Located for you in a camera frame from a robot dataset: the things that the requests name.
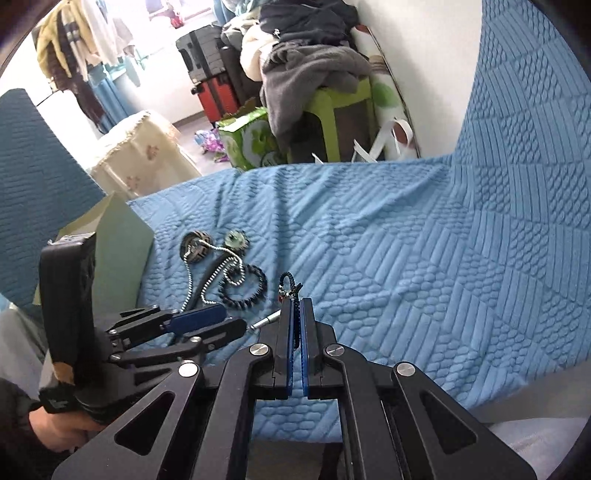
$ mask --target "yellow sweater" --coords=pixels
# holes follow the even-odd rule
[[[66,72],[66,75],[68,75],[69,78],[72,78],[72,73],[68,68],[64,53],[61,51],[60,42],[57,36],[57,22],[59,21],[58,15],[65,5],[69,5],[72,15],[74,16],[76,23],[78,23],[78,27],[80,28],[80,38],[84,43],[86,43],[86,46],[91,53],[97,53],[95,39],[90,32],[90,27],[88,26],[86,17],[82,13],[80,0],[62,0],[43,22],[43,25],[39,30],[39,37],[37,39],[37,61],[39,62],[41,71],[49,79],[52,77],[47,64],[47,46],[50,43],[53,43],[53,47],[56,50],[57,59]]]

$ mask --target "black sleeve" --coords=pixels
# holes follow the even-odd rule
[[[0,378],[0,465],[2,479],[42,480],[67,455],[54,453],[37,439],[29,423],[29,412],[39,404],[16,385]]]

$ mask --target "gray blanket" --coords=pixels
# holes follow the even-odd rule
[[[370,69],[369,62],[349,47],[278,44],[262,68],[261,100],[280,148],[288,148],[293,126],[319,87],[355,93],[359,77],[369,75]]]

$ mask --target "blue quilted fabric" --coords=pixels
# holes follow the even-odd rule
[[[50,238],[104,197],[25,90],[0,98],[0,293],[35,315],[39,256]]]
[[[290,270],[316,318],[369,360],[411,361],[467,408],[507,395],[591,351],[590,108],[589,79],[548,19],[527,0],[485,0],[452,155],[224,171],[140,199],[156,233],[141,300],[181,304],[187,231],[220,242],[243,229],[246,260],[270,279],[248,320],[277,309]],[[258,403],[254,434],[337,440],[336,403],[302,398],[295,379],[293,398]]]

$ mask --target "green plastic stool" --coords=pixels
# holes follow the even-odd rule
[[[340,152],[335,110],[361,102],[365,103],[367,109],[367,128],[369,130],[369,141],[371,145],[377,135],[377,130],[369,78],[365,78],[359,82],[359,88],[356,93],[342,93],[327,87],[321,88],[316,91],[310,103],[306,105],[304,112],[318,117],[322,125],[327,161],[341,162],[342,160],[350,160],[350,158],[343,158]],[[351,146],[353,146],[353,140],[358,139],[351,138]]]

